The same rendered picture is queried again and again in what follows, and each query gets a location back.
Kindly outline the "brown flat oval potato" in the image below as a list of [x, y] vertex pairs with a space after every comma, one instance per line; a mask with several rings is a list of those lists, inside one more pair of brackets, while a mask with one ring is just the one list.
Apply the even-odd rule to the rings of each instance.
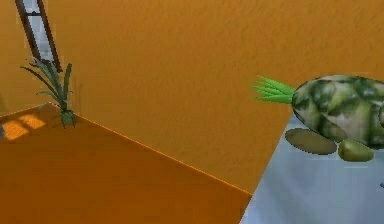
[[290, 129], [285, 132], [285, 139], [293, 147], [311, 154], [328, 155], [337, 150], [337, 145], [334, 141], [309, 129]]

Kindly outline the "green potted house plant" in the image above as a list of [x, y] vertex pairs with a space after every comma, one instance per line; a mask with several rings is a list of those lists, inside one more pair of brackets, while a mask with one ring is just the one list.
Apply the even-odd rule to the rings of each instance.
[[54, 99], [60, 108], [59, 116], [63, 128], [66, 128], [67, 125], [75, 127], [75, 114], [68, 108], [68, 95], [72, 93], [72, 90], [69, 89], [72, 64], [67, 65], [63, 77], [59, 75], [59, 71], [52, 61], [40, 60], [34, 57], [30, 65], [36, 67], [37, 71], [25, 66], [21, 66], [21, 69], [30, 72], [47, 87], [47, 90], [37, 92], [37, 95], [46, 94]]

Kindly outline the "pale grey table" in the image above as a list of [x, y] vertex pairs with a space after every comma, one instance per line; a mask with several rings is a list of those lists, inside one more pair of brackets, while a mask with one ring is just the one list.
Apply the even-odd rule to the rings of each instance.
[[384, 224], [384, 149], [345, 162], [281, 137], [239, 224]]

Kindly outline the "green mottled pineapple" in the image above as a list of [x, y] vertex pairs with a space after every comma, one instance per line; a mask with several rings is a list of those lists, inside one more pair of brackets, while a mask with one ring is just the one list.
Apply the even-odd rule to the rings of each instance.
[[254, 90], [261, 101], [290, 105], [305, 127], [325, 138], [384, 148], [384, 81], [327, 75], [291, 87], [263, 77]]

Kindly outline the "olive green round fruit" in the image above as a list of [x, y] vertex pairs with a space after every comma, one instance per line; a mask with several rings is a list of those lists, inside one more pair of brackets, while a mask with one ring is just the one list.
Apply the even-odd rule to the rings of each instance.
[[349, 139], [343, 140], [339, 144], [338, 155], [347, 162], [367, 162], [374, 158], [371, 148]]

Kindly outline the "brown framed window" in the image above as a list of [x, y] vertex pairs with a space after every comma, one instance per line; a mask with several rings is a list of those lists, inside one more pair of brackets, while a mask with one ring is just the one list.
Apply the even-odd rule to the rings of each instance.
[[62, 72], [43, 0], [14, 0], [32, 55]]

